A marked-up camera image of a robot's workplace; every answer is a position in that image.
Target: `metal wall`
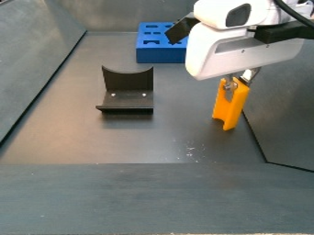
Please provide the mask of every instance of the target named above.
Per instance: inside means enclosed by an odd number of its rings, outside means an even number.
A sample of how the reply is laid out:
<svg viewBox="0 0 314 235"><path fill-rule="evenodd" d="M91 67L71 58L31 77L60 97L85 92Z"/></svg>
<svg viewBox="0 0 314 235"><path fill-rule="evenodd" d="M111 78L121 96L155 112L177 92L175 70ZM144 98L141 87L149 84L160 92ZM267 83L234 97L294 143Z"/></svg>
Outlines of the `metal wall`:
<svg viewBox="0 0 314 235"><path fill-rule="evenodd" d="M84 33L53 0L0 5L0 141Z"/></svg>
<svg viewBox="0 0 314 235"><path fill-rule="evenodd" d="M139 22L175 21L196 0L56 0L89 31L137 31Z"/></svg>

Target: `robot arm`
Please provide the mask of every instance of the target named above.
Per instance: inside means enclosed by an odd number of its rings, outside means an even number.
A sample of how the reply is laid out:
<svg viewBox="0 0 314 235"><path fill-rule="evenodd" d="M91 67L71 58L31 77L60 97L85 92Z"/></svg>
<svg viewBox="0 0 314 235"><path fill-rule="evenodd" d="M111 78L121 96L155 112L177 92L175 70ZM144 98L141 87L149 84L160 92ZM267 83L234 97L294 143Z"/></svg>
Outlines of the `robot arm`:
<svg viewBox="0 0 314 235"><path fill-rule="evenodd" d="M286 2L310 18L310 1L300 5L298 0ZM200 0L194 6L194 16L200 23L190 32L186 65L198 80L286 61L302 48L303 40L298 37L266 44L254 37L252 28L262 30L262 26L276 25L284 28L295 21L272 0Z"/></svg>
<svg viewBox="0 0 314 235"><path fill-rule="evenodd" d="M181 36L188 34L188 73L196 80L226 77L212 115L224 121L224 130L236 126L259 68L291 59L303 40L314 39L311 12L308 0L199 0L194 6L196 20L188 16L187 22L176 24L186 32ZM172 40L176 31L173 25L165 33L172 43L179 40ZM242 71L236 79L232 75Z"/></svg>

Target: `black cable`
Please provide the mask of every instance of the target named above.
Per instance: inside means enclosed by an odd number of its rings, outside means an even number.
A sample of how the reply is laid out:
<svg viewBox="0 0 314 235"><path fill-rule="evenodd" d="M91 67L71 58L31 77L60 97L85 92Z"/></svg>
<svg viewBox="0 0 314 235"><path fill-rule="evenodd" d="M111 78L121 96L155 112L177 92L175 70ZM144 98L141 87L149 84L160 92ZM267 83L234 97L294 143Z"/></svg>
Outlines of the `black cable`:
<svg viewBox="0 0 314 235"><path fill-rule="evenodd" d="M304 24L306 26L311 27L314 29L314 23L304 18L303 16L300 16L284 3L282 0L274 0L274 2L276 3L276 5L279 6L279 8L291 16L294 17L302 24Z"/></svg>

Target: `gray metal floor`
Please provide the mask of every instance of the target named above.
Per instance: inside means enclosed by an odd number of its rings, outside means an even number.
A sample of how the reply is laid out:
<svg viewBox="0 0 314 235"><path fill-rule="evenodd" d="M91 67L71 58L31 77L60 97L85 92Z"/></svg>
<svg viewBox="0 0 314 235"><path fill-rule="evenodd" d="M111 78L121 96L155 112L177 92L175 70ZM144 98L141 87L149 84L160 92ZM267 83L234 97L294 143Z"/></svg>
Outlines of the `gray metal floor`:
<svg viewBox="0 0 314 235"><path fill-rule="evenodd" d="M218 79L156 64L155 114L96 110L100 65L149 66L135 62L135 40L84 37L1 146L0 232L312 232L314 174L264 163L243 117L222 130Z"/></svg>
<svg viewBox="0 0 314 235"><path fill-rule="evenodd" d="M240 118L234 131L211 119L218 79L198 82L184 64L155 66L155 114L105 117L100 66L135 61L135 33L89 33L0 150L0 164L263 162Z"/></svg>

